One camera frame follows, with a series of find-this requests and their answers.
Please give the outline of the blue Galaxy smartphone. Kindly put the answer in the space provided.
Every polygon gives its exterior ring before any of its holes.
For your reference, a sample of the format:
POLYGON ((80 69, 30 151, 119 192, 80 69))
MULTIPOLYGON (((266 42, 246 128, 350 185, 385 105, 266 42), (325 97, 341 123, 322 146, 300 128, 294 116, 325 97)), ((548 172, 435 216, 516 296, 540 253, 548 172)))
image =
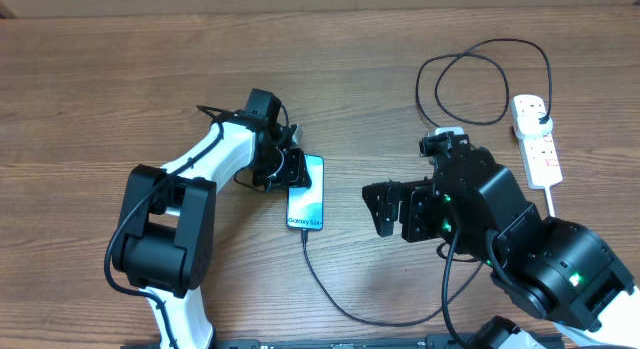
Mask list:
POLYGON ((320 231, 324 226, 324 159, 306 155, 305 160, 311 186, 289 189, 286 224, 292 229, 320 231))

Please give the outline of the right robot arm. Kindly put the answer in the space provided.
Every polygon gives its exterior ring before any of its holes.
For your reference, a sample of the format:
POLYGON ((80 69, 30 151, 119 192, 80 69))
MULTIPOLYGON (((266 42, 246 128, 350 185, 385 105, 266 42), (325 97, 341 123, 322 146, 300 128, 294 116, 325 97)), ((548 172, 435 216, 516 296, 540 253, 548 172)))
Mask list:
POLYGON ((512 172, 467 135, 443 132, 420 143, 434 167, 414 182, 363 187, 379 236, 402 225, 409 243, 443 239, 448 257, 487 264, 491 280, 518 308, 586 347, 639 345, 639 288, 593 230, 541 217, 512 172))

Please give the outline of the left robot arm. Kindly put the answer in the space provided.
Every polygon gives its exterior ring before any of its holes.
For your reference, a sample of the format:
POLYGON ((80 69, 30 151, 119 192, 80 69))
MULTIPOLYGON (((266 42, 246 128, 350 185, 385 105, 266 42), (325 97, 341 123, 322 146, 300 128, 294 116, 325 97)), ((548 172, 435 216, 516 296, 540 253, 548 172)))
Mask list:
POLYGON ((212 260, 216 198, 228 181, 249 170, 251 189, 312 184, 301 129, 278 121, 286 108, 273 93, 253 89, 235 111, 198 109, 211 119, 203 139, 161 167, 140 164, 130 172, 104 256, 109 286, 150 304, 161 348, 217 344, 201 285, 212 260))

